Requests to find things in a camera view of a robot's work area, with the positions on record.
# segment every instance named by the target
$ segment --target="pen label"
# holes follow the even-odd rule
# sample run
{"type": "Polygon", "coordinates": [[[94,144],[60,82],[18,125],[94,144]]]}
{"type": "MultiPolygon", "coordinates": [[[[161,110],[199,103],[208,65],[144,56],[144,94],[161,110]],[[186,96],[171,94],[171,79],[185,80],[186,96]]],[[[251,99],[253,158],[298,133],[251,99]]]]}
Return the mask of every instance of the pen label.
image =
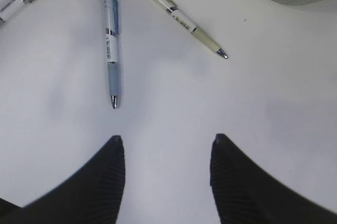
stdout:
{"type": "Polygon", "coordinates": [[[195,29],[197,28],[196,23],[191,20],[186,14],[184,14],[179,9],[173,11],[171,13],[171,16],[178,22],[180,25],[182,25],[184,28],[186,28],[190,33],[193,33],[195,29]]]}
{"type": "Polygon", "coordinates": [[[117,59],[117,40],[116,37],[106,34],[106,56],[108,63],[115,63],[117,59]]]}

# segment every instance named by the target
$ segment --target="metal pen tip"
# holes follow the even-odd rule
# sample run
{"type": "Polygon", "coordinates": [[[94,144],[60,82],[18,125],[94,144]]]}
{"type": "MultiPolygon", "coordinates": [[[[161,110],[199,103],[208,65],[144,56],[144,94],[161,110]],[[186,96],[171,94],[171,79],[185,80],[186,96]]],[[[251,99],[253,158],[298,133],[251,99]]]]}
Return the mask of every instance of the metal pen tip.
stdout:
{"type": "Polygon", "coordinates": [[[111,96],[111,103],[112,103],[112,108],[116,109],[117,108],[117,96],[111,96]]]}
{"type": "Polygon", "coordinates": [[[223,48],[220,48],[218,51],[217,51],[217,54],[225,59],[228,59],[228,55],[227,53],[224,51],[223,48]]]}

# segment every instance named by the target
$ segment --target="white surface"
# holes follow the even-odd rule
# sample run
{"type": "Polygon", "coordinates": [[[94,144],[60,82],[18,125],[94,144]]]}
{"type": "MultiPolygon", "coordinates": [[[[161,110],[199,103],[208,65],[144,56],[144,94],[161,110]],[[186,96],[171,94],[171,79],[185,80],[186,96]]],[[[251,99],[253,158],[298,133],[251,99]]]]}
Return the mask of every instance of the white surface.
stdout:
{"type": "Polygon", "coordinates": [[[107,94],[100,0],[38,0],[0,30],[0,197],[20,206],[123,136],[119,223],[219,223],[211,143],[337,211],[337,0],[175,0],[230,53],[149,0],[119,0],[122,108],[107,94]]]}

